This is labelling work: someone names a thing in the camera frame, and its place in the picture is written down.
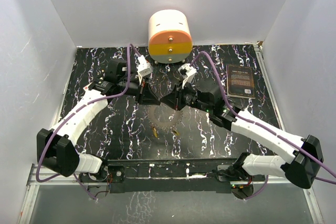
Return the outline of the black disc with keyrings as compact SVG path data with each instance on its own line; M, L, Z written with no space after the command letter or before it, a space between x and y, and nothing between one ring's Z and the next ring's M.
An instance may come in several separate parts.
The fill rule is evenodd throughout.
M150 125L156 129L170 129L181 121L183 112L171 109L165 104L151 105L147 109Z

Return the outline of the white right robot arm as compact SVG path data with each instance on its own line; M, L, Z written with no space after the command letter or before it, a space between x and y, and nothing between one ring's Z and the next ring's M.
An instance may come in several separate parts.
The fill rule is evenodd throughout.
M185 106L207 112L217 126L243 135L274 152L273 156L242 153L229 171L240 180L254 175L271 175L288 179L309 189L323 163L318 138L290 134L255 117L240 105L229 104L218 84L201 84L194 89L189 83L175 85L160 101L173 110Z

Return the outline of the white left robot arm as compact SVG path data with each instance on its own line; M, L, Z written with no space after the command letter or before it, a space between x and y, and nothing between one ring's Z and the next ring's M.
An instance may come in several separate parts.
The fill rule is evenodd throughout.
M125 60L110 60L107 70L84 87L83 97L69 114L50 130L41 129L37 133L39 164L64 177L73 173L90 173L98 182L108 177L108 168L102 165L102 159L91 154L79 154L75 146L82 132L114 98L131 95L138 104L160 104L148 83L151 64L144 56L140 56L138 61L138 80L132 81Z

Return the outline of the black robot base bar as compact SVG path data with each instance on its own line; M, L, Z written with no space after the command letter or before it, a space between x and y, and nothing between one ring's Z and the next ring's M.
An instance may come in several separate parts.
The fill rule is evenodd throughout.
M230 194L253 193L253 184L264 175L239 177L233 172L233 158L107 160L97 174L80 174L89 185L103 185L111 194L136 191L214 191Z

